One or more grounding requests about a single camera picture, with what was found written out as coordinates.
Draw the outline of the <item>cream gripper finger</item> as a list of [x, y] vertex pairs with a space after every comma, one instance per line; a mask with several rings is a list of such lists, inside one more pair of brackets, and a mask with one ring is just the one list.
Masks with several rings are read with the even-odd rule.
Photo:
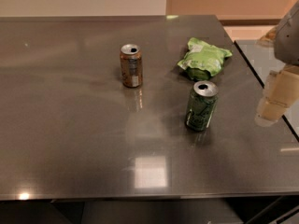
[[255, 122], [262, 127], [277, 123], [299, 99], [299, 66], [285, 64], [279, 71], [271, 70], [258, 103]]

